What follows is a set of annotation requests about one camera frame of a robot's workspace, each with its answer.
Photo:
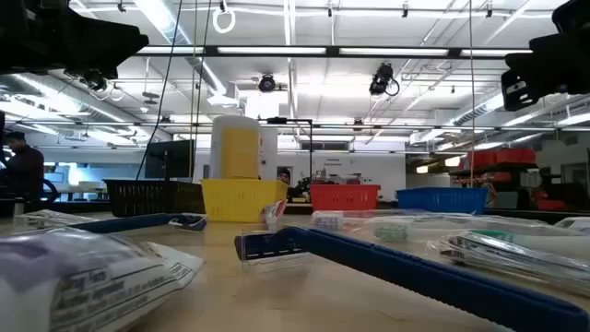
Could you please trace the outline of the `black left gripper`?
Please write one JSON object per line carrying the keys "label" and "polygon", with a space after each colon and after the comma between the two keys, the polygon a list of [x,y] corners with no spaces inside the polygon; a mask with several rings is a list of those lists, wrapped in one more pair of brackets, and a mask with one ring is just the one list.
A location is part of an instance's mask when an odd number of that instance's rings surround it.
{"label": "black left gripper", "polygon": [[0,0],[0,75],[76,66],[82,77],[116,79],[147,45],[137,26],[84,17],[69,0]]}

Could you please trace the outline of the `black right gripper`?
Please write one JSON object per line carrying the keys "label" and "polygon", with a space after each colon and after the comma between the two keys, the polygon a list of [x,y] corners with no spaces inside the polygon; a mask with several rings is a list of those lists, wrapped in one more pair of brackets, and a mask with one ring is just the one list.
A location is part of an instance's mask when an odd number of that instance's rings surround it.
{"label": "black right gripper", "polygon": [[532,53],[505,55],[505,111],[534,105],[538,95],[590,92],[590,0],[568,0],[553,11],[552,22],[560,35],[531,40]]}

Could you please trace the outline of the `small clear packet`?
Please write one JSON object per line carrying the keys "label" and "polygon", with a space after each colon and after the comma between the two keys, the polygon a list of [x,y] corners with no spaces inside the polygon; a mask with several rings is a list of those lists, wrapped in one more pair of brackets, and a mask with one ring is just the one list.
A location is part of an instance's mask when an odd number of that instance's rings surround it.
{"label": "small clear packet", "polygon": [[590,234],[590,217],[568,217],[555,223],[554,226]]}

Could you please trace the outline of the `toothbrush green handle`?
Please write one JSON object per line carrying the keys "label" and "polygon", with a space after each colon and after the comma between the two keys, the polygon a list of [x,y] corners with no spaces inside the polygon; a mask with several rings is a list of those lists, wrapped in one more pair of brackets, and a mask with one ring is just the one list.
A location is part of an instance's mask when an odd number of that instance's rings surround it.
{"label": "toothbrush green handle", "polygon": [[590,260],[590,236],[522,235],[492,230],[473,230],[473,232],[532,250]]}

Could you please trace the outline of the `blue razor with clear cap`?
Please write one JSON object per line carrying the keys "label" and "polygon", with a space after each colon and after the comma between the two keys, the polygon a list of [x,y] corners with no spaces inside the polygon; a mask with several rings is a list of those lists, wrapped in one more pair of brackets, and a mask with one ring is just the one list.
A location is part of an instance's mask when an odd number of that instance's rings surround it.
{"label": "blue razor with clear cap", "polygon": [[330,231],[289,226],[234,245],[243,262],[317,255],[515,332],[590,332],[590,313],[573,303]]}
{"label": "blue razor with clear cap", "polygon": [[165,225],[188,231],[202,231],[207,225],[207,217],[195,213],[159,213],[77,223],[70,225],[70,228],[94,233],[116,233]]}

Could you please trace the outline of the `clear black toothbrush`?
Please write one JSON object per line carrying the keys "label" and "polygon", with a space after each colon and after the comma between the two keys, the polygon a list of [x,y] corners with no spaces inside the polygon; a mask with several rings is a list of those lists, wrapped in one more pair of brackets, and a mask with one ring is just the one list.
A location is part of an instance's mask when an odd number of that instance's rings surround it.
{"label": "clear black toothbrush", "polygon": [[431,255],[459,265],[532,279],[590,298],[590,260],[532,250],[464,231],[427,242]]}

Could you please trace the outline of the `small white red tube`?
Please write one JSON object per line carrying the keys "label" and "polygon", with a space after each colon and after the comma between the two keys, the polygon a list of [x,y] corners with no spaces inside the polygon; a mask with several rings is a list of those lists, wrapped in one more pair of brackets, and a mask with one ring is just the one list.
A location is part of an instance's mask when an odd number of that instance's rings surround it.
{"label": "small white red tube", "polygon": [[274,204],[263,207],[261,221],[266,225],[276,225],[284,214],[287,207],[287,200],[278,200]]}

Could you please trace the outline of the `white printed plastic bag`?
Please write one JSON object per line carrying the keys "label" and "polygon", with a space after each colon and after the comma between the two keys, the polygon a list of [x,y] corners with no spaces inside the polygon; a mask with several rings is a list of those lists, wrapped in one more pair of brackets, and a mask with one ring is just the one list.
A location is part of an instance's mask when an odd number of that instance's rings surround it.
{"label": "white printed plastic bag", "polygon": [[73,228],[0,236],[0,332],[122,332],[203,264],[162,244]]}

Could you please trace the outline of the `toothbrush blue white bristles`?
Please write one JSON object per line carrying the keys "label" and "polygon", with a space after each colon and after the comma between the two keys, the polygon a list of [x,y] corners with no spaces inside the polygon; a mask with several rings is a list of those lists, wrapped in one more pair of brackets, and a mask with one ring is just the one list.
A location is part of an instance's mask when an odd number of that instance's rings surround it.
{"label": "toothbrush blue white bristles", "polygon": [[311,224],[318,229],[328,231],[343,231],[363,227],[371,223],[372,219],[450,219],[464,217],[462,213],[429,212],[416,209],[374,209],[374,210],[318,210],[312,214]]}

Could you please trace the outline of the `white light strip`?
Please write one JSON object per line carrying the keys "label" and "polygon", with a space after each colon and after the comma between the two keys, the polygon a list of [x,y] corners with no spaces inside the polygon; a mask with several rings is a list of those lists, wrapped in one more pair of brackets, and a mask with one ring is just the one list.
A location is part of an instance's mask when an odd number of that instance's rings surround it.
{"label": "white light strip", "polygon": [[139,50],[137,54],[141,55],[166,55],[166,54],[178,54],[179,56],[189,56],[190,54],[202,54],[204,52],[203,47],[192,47],[191,45],[180,45],[180,46],[146,46]]}
{"label": "white light strip", "polygon": [[255,53],[270,53],[270,54],[324,54],[326,49],[324,47],[242,47],[242,46],[221,46],[218,47],[219,53],[224,54],[255,54]]}
{"label": "white light strip", "polygon": [[448,54],[448,50],[432,48],[340,48],[339,53],[346,55],[445,56]]}
{"label": "white light strip", "polygon": [[475,56],[475,57],[504,57],[509,53],[532,53],[527,49],[467,49],[462,50],[461,56]]}

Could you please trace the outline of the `black shelf unit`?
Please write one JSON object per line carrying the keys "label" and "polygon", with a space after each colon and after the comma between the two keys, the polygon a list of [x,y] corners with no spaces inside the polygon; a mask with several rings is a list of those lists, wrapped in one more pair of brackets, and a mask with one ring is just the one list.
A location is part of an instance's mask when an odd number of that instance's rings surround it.
{"label": "black shelf unit", "polygon": [[[530,209],[533,205],[531,197],[531,170],[537,164],[498,164],[480,169],[468,169],[466,157],[459,161],[459,170],[450,173],[453,184],[463,187],[482,187],[488,189],[486,208],[498,209]],[[493,172],[509,172],[512,180],[506,183],[492,182]]]}

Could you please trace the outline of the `blue plastic basket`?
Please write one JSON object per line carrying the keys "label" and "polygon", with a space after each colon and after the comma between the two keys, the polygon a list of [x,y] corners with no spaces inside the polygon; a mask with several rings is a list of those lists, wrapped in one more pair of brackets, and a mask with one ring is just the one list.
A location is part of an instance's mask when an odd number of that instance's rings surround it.
{"label": "blue plastic basket", "polygon": [[398,207],[430,212],[481,214],[487,188],[421,187],[398,190]]}

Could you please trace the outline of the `white yellow wipes canister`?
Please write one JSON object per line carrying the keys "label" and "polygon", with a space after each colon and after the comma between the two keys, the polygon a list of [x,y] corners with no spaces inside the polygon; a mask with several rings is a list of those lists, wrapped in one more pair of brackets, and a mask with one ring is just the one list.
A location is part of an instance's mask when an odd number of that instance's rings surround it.
{"label": "white yellow wipes canister", "polygon": [[209,177],[257,179],[259,123],[249,117],[222,115],[213,120]]}

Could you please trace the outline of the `black plastic basket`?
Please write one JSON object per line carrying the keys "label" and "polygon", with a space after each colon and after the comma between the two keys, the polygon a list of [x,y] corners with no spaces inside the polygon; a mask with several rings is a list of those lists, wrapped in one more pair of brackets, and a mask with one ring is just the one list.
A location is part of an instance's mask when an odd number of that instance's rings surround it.
{"label": "black plastic basket", "polygon": [[200,184],[176,181],[105,180],[117,218],[159,213],[205,214]]}

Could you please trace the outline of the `black overhead crossbar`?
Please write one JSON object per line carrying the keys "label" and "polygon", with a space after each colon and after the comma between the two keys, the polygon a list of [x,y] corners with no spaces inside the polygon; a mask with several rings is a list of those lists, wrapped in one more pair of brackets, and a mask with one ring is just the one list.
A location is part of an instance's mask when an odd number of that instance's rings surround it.
{"label": "black overhead crossbar", "polygon": [[[326,53],[324,54],[270,54],[270,53],[255,53],[255,54],[224,54],[218,52],[218,45],[210,45],[210,46],[197,46],[203,47],[204,52],[202,54],[190,54],[192,55],[204,55],[207,57],[294,57],[294,58],[304,58],[304,57],[313,57],[313,58],[401,58],[401,59],[453,59],[453,60],[463,60],[470,57],[474,59],[480,60],[501,60],[504,57],[475,57],[475,56],[461,56],[460,53],[462,50],[467,50],[467,48],[445,48],[445,47],[414,47],[416,49],[447,49],[448,54],[445,56],[401,56],[401,55],[346,55],[340,54],[340,48],[404,48],[409,49],[412,47],[360,47],[360,46],[287,46],[287,47],[324,47],[326,49]],[[243,46],[243,47],[281,47],[281,46]],[[188,56],[179,56],[178,54],[166,54],[166,55],[153,55],[153,56],[176,56],[176,57],[188,57]]]}

